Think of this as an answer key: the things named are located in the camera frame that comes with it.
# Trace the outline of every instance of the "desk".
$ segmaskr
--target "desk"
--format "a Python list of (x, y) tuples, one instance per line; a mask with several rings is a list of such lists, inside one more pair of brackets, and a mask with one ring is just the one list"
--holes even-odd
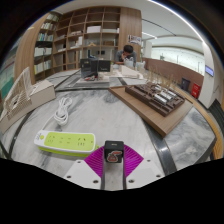
[[(166, 164), (161, 163), (161, 155), (158, 154), (158, 150), (161, 149), (156, 149), (153, 136), (149, 135), (141, 117), (107, 89), (68, 88), (71, 83), (74, 84), (77, 77), (80, 77), (80, 72), (64, 78), (57, 75), (48, 78), (55, 86), (62, 79), (66, 81), (56, 88), (56, 99), (36, 108), (25, 122), (13, 147), (12, 159), (37, 166), (59, 177), (67, 173), (75, 160), (84, 159), (44, 152), (33, 143), (36, 133), (58, 109), (59, 100), (62, 97), (71, 97), (73, 103), (68, 108), (68, 123), (60, 127), (52, 119), (45, 127), (46, 130), (94, 133), (99, 146), (103, 146), (106, 140), (123, 141), (144, 158), (154, 161), (161, 173), (166, 175), (164, 172)], [(124, 82), (128, 85), (142, 84), (145, 80), (110, 77), (110, 86), (119, 86)], [(22, 119), (0, 136), (7, 151)], [(160, 140), (167, 145), (176, 169), (181, 170), (195, 163), (204, 162), (212, 151), (216, 137), (204, 117), (193, 107), (173, 131)], [(106, 190), (122, 189), (121, 164), (108, 164), (105, 177)]]

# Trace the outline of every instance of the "green power strip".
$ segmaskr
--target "green power strip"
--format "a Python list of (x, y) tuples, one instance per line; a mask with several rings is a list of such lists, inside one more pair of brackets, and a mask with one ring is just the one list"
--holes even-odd
[(92, 133), (52, 132), (40, 130), (35, 139), (39, 149), (69, 156), (87, 157), (99, 148)]

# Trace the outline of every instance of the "white wall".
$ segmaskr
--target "white wall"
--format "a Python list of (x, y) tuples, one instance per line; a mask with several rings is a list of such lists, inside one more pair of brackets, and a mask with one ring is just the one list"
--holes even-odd
[(152, 54), (152, 42), (145, 40), (143, 44), (143, 57), (151, 58)]
[(204, 75), (205, 59), (202, 54), (181, 48), (153, 47), (151, 55), (152, 59), (160, 60), (160, 56), (165, 57), (164, 61), (179, 64), (193, 71), (199, 72), (201, 75)]
[(214, 71), (214, 77), (205, 72), (204, 81), (198, 100), (209, 108), (213, 101), (217, 99), (222, 102), (223, 95), (223, 67), (221, 62), (213, 50), (213, 48), (206, 43), (203, 43), (205, 64)]

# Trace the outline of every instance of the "white cable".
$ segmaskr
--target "white cable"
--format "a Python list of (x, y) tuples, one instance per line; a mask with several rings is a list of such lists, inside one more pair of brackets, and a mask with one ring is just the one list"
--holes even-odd
[(56, 120), (56, 122), (60, 125), (63, 126), (67, 124), (68, 122), (68, 111), (67, 108), (72, 104), (72, 99), (71, 98), (65, 98), (63, 97), (61, 100), (59, 100), (59, 108), (55, 112), (53, 116), (51, 116), (47, 122), (44, 124), (42, 130), (45, 128), (47, 123), (50, 121), (52, 117)]

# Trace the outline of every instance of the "wooden bookshelf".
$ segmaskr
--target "wooden bookshelf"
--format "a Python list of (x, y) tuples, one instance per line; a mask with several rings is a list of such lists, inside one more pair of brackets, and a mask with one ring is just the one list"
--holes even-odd
[[(57, 30), (59, 30), (60, 28), (63, 28), (64, 26), (68, 26), (69, 25), (69, 22), (70, 20), (69, 19), (66, 19), (62, 22), (58, 22), (59, 21), (59, 18), (60, 18), (60, 14), (59, 13), (56, 13), (56, 12), (50, 12), (48, 13), (47, 17), (45, 18), (43, 24), (49, 24), (49, 27), (48, 28), (43, 28), (43, 24), (40, 28), (40, 31), (39, 31), (39, 34), (42, 33), (44, 35), (52, 35), (54, 36), (54, 32), (56, 30), (56, 27), (57, 27)], [(39, 34), (37, 36), (37, 41), (36, 41), (36, 45), (35, 47), (37, 48), (51, 48), (51, 53), (49, 55), (42, 55), (42, 56), (35, 56), (34, 54), (34, 76), (35, 76), (35, 81), (39, 81), (39, 80), (43, 80), (49, 76), (51, 76), (52, 74), (54, 74), (54, 70), (53, 70), (53, 39), (52, 41), (49, 41), (49, 40), (40, 40), (39, 39)], [(57, 43), (62, 43), (64, 40), (63, 39), (60, 39), (60, 40), (55, 40), (55, 42)], [(42, 64), (42, 68), (43, 70), (42, 71), (35, 71), (35, 67), (38, 67), (37, 65), (40, 65)]]
[[(59, 20), (49, 19), (50, 14), (57, 15)], [(55, 25), (56, 29), (44, 28), (42, 25), (45, 23)], [(99, 32), (87, 33), (89, 26), (101, 26), (101, 29)], [(31, 82), (35, 84), (36, 81), (57, 72), (79, 69), (80, 59), (88, 58), (89, 55), (114, 61), (116, 52), (129, 44), (128, 35), (141, 37), (141, 32), (141, 11), (136, 9), (97, 6), (73, 10), (63, 15), (51, 11), (37, 20), (23, 35), (16, 53), (14, 81), (26, 67), (30, 67)], [(40, 41), (38, 39), (40, 33), (53, 35), (53, 40)], [(82, 45), (76, 46), (79, 37), (82, 37)], [(113, 44), (108, 45), (108, 41), (113, 41)], [(130, 45), (137, 53), (137, 61), (140, 61), (141, 46)], [(36, 58), (35, 47), (52, 48), (52, 54)], [(51, 68), (44, 68), (43, 71), (35, 74), (34, 65), (47, 60), (51, 60)]]
[[(89, 26), (101, 26), (100, 32), (87, 33)], [(82, 31), (71, 36), (71, 33)], [(80, 68), (80, 59), (90, 55), (114, 61), (115, 54), (128, 44), (128, 35), (141, 37), (141, 12), (116, 6), (97, 6), (70, 11), (61, 16), (53, 41), (53, 69), (54, 73)], [(82, 37), (82, 46), (76, 46), (79, 37)], [(104, 44), (113, 41), (113, 45)], [(134, 47), (140, 60), (141, 46), (130, 44)]]

